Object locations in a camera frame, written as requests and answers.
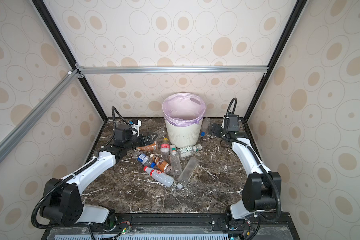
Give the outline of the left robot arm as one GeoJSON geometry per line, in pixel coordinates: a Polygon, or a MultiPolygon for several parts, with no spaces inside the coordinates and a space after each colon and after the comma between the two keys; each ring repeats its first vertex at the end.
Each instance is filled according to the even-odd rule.
{"type": "Polygon", "coordinates": [[[116,226],[115,211],[102,206],[83,204],[81,194],[103,172],[116,165],[128,152],[155,143],[155,133],[139,133],[130,125],[115,127],[112,138],[98,156],[61,179],[50,179],[43,197],[36,204],[31,223],[37,229],[78,224],[98,224],[106,230],[116,226]]]}

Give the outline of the blue label clear bottle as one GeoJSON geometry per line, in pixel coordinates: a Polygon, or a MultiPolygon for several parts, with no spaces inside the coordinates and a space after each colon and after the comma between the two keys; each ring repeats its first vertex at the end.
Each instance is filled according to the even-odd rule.
{"type": "Polygon", "coordinates": [[[141,151],[135,151],[134,158],[144,167],[154,168],[156,166],[153,160],[141,151]]]}

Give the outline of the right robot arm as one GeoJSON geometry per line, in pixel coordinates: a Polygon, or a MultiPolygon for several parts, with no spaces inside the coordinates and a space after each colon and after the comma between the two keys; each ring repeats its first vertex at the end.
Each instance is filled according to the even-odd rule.
{"type": "Polygon", "coordinates": [[[231,144],[241,161],[247,180],[242,199],[230,206],[228,217],[241,220],[259,216],[267,222],[277,222],[282,213],[281,182],[279,173],[272,172],[255,152],[249,136],[240,130],[240,117],[233,113],[224,115],[223,123],[210,124],[209,134],[231,144]]]}

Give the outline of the crushed clear bottle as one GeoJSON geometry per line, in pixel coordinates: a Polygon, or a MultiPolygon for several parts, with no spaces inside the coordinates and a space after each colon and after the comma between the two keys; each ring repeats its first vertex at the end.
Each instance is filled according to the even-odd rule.
{"type": "Polygon", "coordinates": [[[152,133],[152,136],[156,141],[161,141],[167,137],[167,131],[165,128],[160,128],[152,133]]]}

